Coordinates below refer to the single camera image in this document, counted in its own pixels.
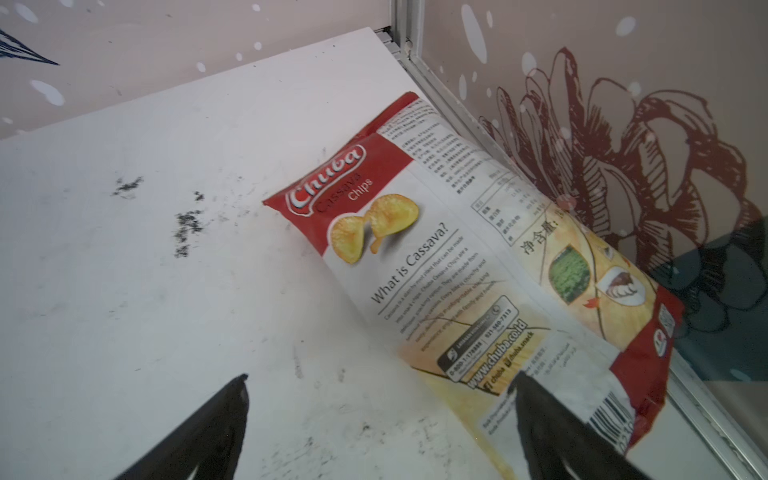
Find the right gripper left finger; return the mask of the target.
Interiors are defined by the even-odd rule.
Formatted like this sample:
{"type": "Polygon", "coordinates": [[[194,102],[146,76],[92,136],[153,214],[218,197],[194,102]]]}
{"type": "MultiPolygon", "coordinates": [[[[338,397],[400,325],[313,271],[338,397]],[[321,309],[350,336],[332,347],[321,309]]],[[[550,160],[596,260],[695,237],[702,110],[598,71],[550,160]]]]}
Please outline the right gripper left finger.
{"type": "Polygon", "coordinates": [[[232,479],[242,452],[249,411],[242,374],[228,382],[120,479],[232,479]]]}

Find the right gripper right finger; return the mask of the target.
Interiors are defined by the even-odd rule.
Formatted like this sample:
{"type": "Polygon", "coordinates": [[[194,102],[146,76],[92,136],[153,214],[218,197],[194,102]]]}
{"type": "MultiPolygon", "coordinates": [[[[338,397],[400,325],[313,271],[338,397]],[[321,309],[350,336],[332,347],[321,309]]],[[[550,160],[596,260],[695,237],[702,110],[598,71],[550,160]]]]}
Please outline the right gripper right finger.
{"type": "Polygon", "coordinates": [[[517,430],[532,479],[647,477],[527,374],[515,377],[514,394],[517,430]]]}

